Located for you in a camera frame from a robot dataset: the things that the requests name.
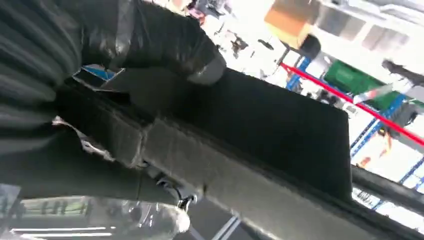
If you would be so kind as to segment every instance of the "red barrier tape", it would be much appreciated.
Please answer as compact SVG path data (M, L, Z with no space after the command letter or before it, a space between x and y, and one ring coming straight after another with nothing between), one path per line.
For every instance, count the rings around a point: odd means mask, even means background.
M300 71L299 69L292 67L292 66L288 66L284 63L281 63L281 66L287 71L291 71L299 76L301 76L304 79L308 79L310 81L312 81L313 83L315 83L316 85L319 85L321 87L323 87L325 90L327 90L328 92L336 95L337 97L353 104L353 99L346 96L344 93L330 87L329 85L325 84L324 82L320 81L319 79L316 79L315 77ZM413 140L414 142L420 144L421 146L424 146L424 139L422 139L421 137L415 135L414 133L404 129L403 127L399 126L398 124L396 124L395 122L385 118L384 116L378 114L377 112L369 109L367 106L365 106L362 103L358 103L356 104L356 106L362 110L364 110L365 112L373 115L376 119L380 120L381 122L383 122L385 125L389 126L390 128L394 129L395 131L401 133L404 136L407 136L408 138L410 138L411 140Z

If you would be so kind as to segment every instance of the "green container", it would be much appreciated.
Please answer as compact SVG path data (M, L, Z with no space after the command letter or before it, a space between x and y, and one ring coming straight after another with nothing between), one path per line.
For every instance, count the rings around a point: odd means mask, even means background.
M352 93L354 95L385 85L385 83L376 78L339 60L334 62L328 69L328 72L324 76L324 80L343 92ZM389 108L398 94L398 92L394 91L368 100L365 103L378 111L384 111Z

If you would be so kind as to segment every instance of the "fluorescent light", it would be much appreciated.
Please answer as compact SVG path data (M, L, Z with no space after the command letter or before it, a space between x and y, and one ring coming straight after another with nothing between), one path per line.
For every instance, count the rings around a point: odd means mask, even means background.
M76 227L76 228L13 228L14 232L61 232L61 231L90 231L105 230L104 226L97 227Z
M34 233L22 234L23 238L67 238L67 237L106 237L112 236L110 232L95 232L95 233Z

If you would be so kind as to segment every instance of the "wire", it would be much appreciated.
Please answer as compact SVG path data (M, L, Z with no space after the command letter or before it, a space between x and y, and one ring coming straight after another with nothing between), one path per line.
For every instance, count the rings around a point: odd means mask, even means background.
M336 89L328 86L327 84L325 84L324 82L320 81L319 79L316 79L315 77L313 77L313 76L311 76L311 75L309 75L309 74L307 74L307 73L305 73L303 71L300 71L299 69L297 69L295 67L288 66L285 63L281 63L280 65L284 69L287 69L287 70L289 70L289 71L291 71L291 72L293 72L293 73L301 76L304 79L308 79L308 80L312 81L313 83L315 83L315 84L323 87L328 92L330 92L330 93L336 95L337 97L339 97L339 98L341 98L341 99L343 99L343 100L345 100L345 101L353 104L353 99L352 98L350 98L350 97L346 96L345 94L343 94L342 92L340 92L340 91L338 91L338 90L336 90ZM378 119L381 122L383 122L384 124L386 124L388 127L390 127L392 129L394 129L395 131L397 131L397 132L405 135L406 137L410 138L411 140L413 140L414 142L420 144L421 146L424 146L424 139L422 139L421 137L416 136L414 133L412 133L412 132L404 129L403 127L399 126L395 122L393 122L393 121L391 121L391 120L389 120L389 119L381 116L380 114L378 114L377 112L369 109L367 106L365 106L362 103L358 103L355 106L357 106L358 108L360 108L360 109L364 110L365 112L371 114L376 119Z

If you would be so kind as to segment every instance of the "orange box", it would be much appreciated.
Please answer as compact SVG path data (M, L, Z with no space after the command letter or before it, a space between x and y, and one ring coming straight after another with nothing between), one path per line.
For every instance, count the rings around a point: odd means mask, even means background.
M308 0L275 0L264 21L272 33L292 48L299 49L311 25L313 7Z

